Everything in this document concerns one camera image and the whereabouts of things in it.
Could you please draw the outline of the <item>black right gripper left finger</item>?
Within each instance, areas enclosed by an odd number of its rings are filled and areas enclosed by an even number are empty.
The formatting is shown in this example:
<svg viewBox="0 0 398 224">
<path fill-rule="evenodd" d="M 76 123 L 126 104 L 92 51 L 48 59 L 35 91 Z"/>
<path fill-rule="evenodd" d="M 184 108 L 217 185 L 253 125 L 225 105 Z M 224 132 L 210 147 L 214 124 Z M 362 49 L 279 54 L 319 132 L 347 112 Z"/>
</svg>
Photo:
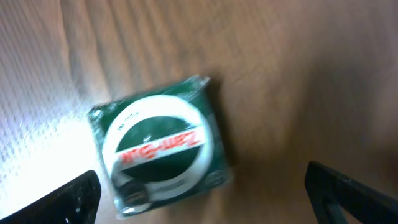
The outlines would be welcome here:
<svg viewBox="0 0 398 224">
<path fill-rule="evenodd" d="M 38 201 L 1 219 L 1 224 L 94 224 L 101 198 L 101 184 L 89 170 Z"/>
</svg>

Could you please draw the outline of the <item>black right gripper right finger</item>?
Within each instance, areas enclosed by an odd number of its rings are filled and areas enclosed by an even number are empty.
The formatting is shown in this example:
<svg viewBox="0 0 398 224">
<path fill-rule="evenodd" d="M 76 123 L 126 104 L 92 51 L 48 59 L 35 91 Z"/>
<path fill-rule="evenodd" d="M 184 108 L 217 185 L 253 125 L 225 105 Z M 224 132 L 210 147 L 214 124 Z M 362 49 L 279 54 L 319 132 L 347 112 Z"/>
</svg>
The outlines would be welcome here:
<svg viewBox="0 0 398 224">
<path fill-rule="evenodd" d="M 317 161 L 310 161 L 305 188 L 318 223 L 346 223 L 345 209 L 361 223 L 397 223 L 397 201 Z"/>
</svg>

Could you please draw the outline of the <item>dark green round-logo box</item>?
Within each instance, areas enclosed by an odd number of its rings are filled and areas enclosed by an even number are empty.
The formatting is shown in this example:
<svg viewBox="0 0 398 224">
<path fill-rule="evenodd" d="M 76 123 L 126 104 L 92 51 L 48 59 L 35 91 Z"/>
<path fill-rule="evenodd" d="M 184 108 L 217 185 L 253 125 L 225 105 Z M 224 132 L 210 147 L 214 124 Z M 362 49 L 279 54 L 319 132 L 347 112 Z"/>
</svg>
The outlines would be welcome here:
<svg viewBox="0 0 398 224">
<path fill-rule="evenodd" d="M 194 75 L 89 110 L 99 161 L 120 216 L 164 207 L 230 181 L 206 92 L 209 82 Z"/>
</svg>

